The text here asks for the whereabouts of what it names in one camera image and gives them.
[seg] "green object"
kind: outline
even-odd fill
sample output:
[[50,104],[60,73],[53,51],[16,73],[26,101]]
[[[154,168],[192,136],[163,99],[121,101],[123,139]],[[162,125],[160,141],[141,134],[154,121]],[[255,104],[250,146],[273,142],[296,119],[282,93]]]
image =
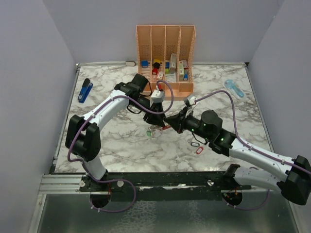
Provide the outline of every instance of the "green object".
[[148,137],[152,137],[152,132],[151,132],[150,130],[147,130],[147,131],[146,131],[146,135],[147,135]]

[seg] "blue stapler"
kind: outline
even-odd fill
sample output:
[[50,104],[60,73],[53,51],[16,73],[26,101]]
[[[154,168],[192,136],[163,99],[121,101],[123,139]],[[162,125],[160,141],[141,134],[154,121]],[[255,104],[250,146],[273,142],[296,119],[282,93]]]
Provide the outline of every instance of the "blue stapler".
[[89,92],[91,91],[92,87],[93,87],[93,83],[91,83],[91,80],[85,79],[83,84],[82,84],[80,94],[78,96],[79,103],[84,103],[84,101],[86,101],[86,98],[87,98]]

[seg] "robotic arm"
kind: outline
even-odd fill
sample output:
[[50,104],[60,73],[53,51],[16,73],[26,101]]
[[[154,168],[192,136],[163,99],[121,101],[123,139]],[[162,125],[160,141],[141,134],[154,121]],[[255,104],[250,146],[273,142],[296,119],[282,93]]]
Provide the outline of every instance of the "robotic arm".
[[[67,148],[70,148],[78,130],[85,123],[85,119],[93,116],[83,128],[85,134],[79,134],[73,145],[72,152],[84,161],[86,168],[94,178],[103,180],[107,172],[98,155],[101,148],[100,131],[120,110],[132,105],[145,112],[143,119],[149,124],[164,127],[164,122],[166,122],[177,133],[188,130],[193,135],[205,139],[206,144],[208,143],[208,146],[214,152],[242,159],[263,169],[254,170],[242,168],[239,165],[231,165],[225,175],[229,176],[230,180],[237,186],[253,185],[281,191],[282,195],[289,201],[300,205],[306,204],[311,191],[311,176],[297,168],[298,166],[311,171],[306,158],[298,156],[296,159],[292,159],[260,149],[243,139],[241,139],[241,142],[237,135],[222,128],[223,121],[213,110],[203,112],[201,119],[196,119],[193,116],[196,97],[193,95],[185,99],[186,107],[174,116],[165,117],[164,114],[152,114],[150,111],[164,112],[162,108],[164,91],[154,91],[149,100],[140,94],[147,83],[148,80],[144,76],[136,74],[131,82],[116,85],[111,95],[97,108],[83,117],[74,115],[70,119],[65,142]],[[117,96],[124,98],[113,100]],[[100,106],[105,103],[104,108],[97,112]]]

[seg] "blue object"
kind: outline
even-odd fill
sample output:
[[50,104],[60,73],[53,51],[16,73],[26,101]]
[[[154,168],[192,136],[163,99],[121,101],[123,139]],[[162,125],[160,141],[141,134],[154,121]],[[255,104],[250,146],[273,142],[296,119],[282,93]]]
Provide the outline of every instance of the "blue object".
[[82,84],[80,94],[78,96],[79,103],[84,103],[84,101],[86,101],[86,98],[87,98],[89,92],[91,91],[92,87],[93,87],[93,83],[91,83],[91,80],[85,79],[83,84]]
[[232,89],[235,92],[235,94],[238,95],[238,97],[240,98],[244,97],[244,92],[241,89],[239,89],[239,86],[235,82],[233,82],[232,79],[228,79],[225,81],[225,87],[228,89]]
[[148,61],[141,61],[141,67],[147,68],[148,67]]

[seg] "marble table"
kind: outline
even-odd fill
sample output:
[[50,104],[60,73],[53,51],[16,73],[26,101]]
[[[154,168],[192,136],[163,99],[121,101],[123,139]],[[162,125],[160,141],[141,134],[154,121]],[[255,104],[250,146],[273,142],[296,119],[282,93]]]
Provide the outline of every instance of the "marble table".
[[[125,66],[85,66],[81,67],[74,91],[68,119],[74,114],[82,116],[107,98],[119,82],[129,82],[137,73],[137,67]],[[227,79],[236,81],[245,91],[246,100],[233,97],[237,115],[239,134],[249,142],[270,150],[267,136],[259,114],[252,88],[244,65],[197,65],[193,66],[194,94],[199,98],[219,89],[225,89]],[[79,103],[77,97],[85,78],[91,79],[94,86],[85,101]],[[178,113],[184,107],[183,101],[176,101],[166,114]],[[223,128],[232,131],[232,109],[227,95],[220,93],[203,100],[194,110],[200,117],[205,110],[213,109],[223,119]],[[214,153],[204,146],[201,154],[192,154],[196,148],[188,141],[193,140],[190,132],[177,134],[173,129],[156,131],[148,137],[150,125],[142,118],[124,109],[109,121],[101,132],[101,162],[110,172],[173,172],[173,171],[216,171],[226,170],[232,164],[250,167],[247,162],[228,158]],[[79,162],[67,161],[68,149],[65,147],[68,121],[63,132],[59,149],[56,173],[84,172]]]

